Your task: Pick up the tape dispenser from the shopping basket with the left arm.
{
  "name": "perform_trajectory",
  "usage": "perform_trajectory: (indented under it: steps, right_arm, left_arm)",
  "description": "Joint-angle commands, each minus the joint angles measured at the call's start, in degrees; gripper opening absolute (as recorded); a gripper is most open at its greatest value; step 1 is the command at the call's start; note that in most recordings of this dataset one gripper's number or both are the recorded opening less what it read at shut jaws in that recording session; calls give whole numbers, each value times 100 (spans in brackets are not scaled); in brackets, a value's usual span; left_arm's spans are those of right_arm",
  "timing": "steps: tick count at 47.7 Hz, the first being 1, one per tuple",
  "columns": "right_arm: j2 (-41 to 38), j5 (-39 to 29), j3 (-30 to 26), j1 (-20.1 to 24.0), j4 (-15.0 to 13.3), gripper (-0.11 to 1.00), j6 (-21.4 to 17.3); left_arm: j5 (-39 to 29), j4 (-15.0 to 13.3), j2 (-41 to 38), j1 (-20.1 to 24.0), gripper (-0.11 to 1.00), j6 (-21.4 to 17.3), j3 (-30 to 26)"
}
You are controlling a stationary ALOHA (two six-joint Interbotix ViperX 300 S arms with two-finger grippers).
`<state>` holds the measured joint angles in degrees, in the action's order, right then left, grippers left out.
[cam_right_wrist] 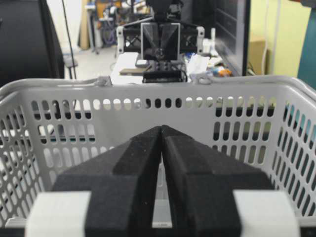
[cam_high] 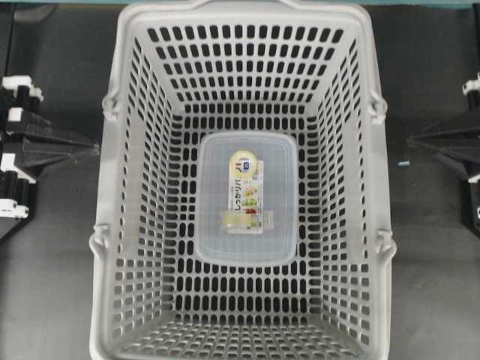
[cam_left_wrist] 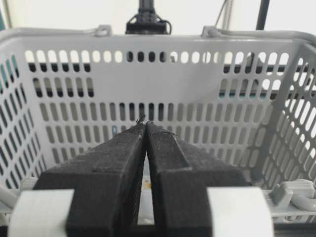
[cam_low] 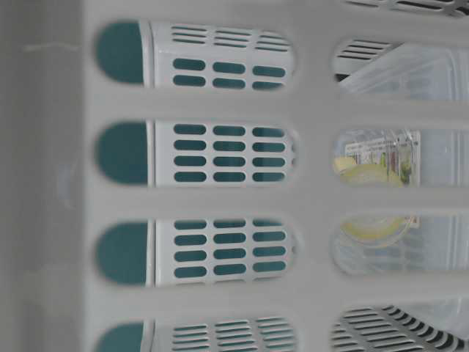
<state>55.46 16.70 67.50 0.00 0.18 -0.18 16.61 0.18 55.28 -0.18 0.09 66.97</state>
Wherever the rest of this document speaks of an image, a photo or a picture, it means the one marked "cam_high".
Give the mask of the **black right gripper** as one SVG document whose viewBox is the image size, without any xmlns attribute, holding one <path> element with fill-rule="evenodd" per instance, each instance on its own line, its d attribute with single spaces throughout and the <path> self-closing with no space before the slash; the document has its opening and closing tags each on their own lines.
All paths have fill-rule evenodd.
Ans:
<svg viewBox="0 0 480 360">
<path fill-rule="evenodd" d="M 474 230 L 479 229 L 479 73 L 462 87 L 469 105 L 469 127 L 429 128 L 413 134 L 408 145 L 420 149 L 449 167 L 469 184 L 469 211 Z"/>
</svg>

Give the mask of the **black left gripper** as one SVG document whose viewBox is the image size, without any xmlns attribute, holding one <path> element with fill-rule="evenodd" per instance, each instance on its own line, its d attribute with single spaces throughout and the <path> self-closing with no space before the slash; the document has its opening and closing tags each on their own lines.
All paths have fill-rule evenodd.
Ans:
<svg viewBox="0 0 480 360">
<path fill-rule="evenodd" d="M 26 219 L 36 176 L 100 154 L 98 144 L 35 114 L 44 100 L 29 75 L 1 79 L 1 216 Z M 27 142 L 26 137 L 50 142 Z"/>
</svg>

